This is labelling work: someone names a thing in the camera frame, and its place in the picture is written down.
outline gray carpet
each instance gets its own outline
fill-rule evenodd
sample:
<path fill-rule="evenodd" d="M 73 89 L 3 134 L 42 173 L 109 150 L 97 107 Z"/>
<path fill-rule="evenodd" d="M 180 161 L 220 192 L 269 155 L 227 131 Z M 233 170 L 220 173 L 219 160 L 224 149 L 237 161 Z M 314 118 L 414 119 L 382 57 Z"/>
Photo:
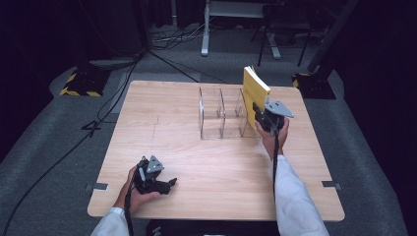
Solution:
<path fill-rule="evenodd" d="M 219 30 L 210 35 L 208 57 L 200 55 L 201 39 L 181 43 L 154 53 L 188 74 L 198 74 L 202 83 L 241 84 L 243 68 L 255 65 L 260 42 L 250 42 L 253 30 Z M 311 41 L 301 67 L 296 67 L 299 48 L 281 49 L 282 59 L 265 50 L 258 75 L 270 86 L 291 86 L 291 76 L 307 72 L 318 44 Z M 25 191 L 50 166 L 69 151 L 88 131 L 81 128 L 96 119 L 96 113 L 117 91 L 127 69 L 113 71 L 103 97 L 59 95 L 74 68 L 63 72 L 50 86 L 55 98 L 33 120 L 0 165 L 0 228 L 3 230 L 14 206 Z M 180 74 L 147 54 L 136 67 L 138 74 Z M 305 103 L 323 149 L 346 217 L 326 222 L 330 235 L 407 235 L 395 192 L 376 162 L 366 140 L 343 100 L 343 84 L 337 73 L 329 78 L 337 100 L 306 99 Z M 111 102 L 102 109 L 102 117 Z M 117 121 L 111 113 L 107 122 Z M 115 124 L 103 123 L 68 157 L 41 180 L 18 208 L 7 235 L 89 235 L 99 218 L 88 215 L 90 193 L 86 184 L 95 182 Z M 146 220 L 135 219 L 137 235 L 144 235 Z"/>

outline acrylic divider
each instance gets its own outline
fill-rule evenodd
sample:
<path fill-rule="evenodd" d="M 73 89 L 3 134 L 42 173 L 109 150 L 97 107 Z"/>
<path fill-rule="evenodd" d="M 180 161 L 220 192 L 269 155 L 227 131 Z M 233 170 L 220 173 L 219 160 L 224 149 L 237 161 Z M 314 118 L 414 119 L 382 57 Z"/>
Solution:
<path fill-rule="evenodd" d="M 256 137 L 239 88 L 200 88 L 202 140 Z"/>

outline white sleeve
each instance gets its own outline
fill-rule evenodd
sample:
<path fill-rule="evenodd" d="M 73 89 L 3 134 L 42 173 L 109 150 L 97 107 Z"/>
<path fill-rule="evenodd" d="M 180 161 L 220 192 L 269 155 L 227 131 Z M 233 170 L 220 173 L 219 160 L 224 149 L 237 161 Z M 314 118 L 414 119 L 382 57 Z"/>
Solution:
<path fill-rule="evenodd" d="M 125 211 L 119 207 L 112 207 L 100 222 L 95 226 L 91 236 L 103 235 L 127 235 L 129 236 L 128 224 Z"/>
<path fill-rule="evenodd" d="M 328 235 L 305 185 L 283 155 L 278 156 L 274 187 L 281 236 Z"/>

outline person's right hand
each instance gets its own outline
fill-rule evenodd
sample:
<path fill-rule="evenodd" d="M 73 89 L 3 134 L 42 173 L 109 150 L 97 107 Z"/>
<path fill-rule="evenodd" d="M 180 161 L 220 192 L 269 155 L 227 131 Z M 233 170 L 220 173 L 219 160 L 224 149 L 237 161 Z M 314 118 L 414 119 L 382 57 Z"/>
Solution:
<path fill-rule="evenodd" d="M 123 185 L 122 189 L 120 190 L 119 197 L 114 203 L 114 207 L 124 208 L 126 194 L 128 193 L 130 183 L 132 181 L 133 175 L 137 168 L 138 166 L 134 166 L 129 170 L 128 179 L 126 180 L 126 183 Z M 132 195 L 131 195 L 130 213 L 137 212 L 141 205 L 152 201 L 153 199 L 159 197 L 159 195 L 160 195 L 159 192 L 152 192 L 152 193 L 142 195 L 139 193 L 139 191 L 136 188 L 134 188 L 132 190 Z"/>
<path fill-rule="evenodd" d="M 257 127 L 258 133 L 262 137 L 262 143 L 264 144 L 264 147 L 267 150 L 270 160 L 273 160 L 273 150 L 275 148 L 274 134 L 265 131 L 259 122 L 256 122 L 255 126 Z M 288 127 L 289 127 L 289 119 L 285 117 L 284 125 L 278 134 L 278 143 L 279 143 L 278 154 L 284 154 L 282 147 L 284 146 L 286 138 L 288 136 Z"/>

